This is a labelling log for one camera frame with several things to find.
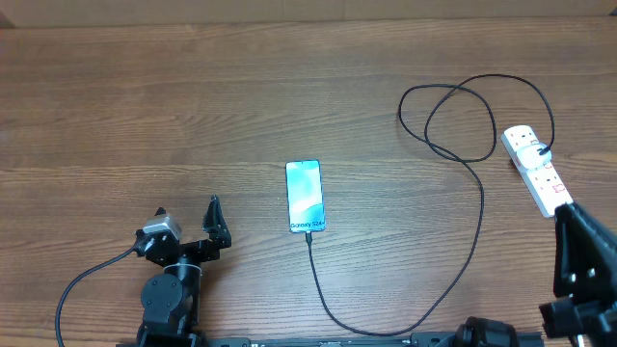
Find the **Galaxy smartphone with blue screen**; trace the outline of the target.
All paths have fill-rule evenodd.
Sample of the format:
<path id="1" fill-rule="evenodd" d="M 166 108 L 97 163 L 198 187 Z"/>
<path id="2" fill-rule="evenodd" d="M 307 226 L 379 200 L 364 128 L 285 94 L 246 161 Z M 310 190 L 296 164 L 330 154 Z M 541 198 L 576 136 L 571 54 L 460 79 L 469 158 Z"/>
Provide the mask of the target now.
<path id="1" fill-rule="evenodd" d="M 289 230 L 293 233 L 323 231 L 326 214 L 319 161 L 287 162 L 285 179 Z"/>

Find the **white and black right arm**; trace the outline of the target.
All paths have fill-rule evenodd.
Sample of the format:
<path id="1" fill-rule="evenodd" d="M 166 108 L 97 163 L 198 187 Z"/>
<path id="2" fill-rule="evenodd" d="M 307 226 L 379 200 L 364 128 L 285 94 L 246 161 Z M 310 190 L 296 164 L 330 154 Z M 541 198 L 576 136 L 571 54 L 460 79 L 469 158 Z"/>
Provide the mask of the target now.
<path id="1" fill-rule="evenodd" d="M 554 217 L 556 300 L 539 306 L 545 334 L 616 347 L 616 234 L 575 202 Z"/>

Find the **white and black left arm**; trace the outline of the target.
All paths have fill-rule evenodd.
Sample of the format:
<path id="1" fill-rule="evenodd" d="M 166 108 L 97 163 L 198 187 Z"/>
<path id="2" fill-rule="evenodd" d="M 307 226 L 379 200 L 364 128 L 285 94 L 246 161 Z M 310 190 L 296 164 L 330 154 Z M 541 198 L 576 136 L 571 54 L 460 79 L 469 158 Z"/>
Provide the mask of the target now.
<path id="1" fill-rule="evenodd" d="M 201 265 L 220 258 L 231 236 L 218 197 L 210 199 L 202 220 L 205 239 L 182 244 L 181 227 L 164 208 L 136 232 L 135 252 L 163 272 L 147 280 L 142 292 L 139 346 L 206 346 L 199 331 Z"/>

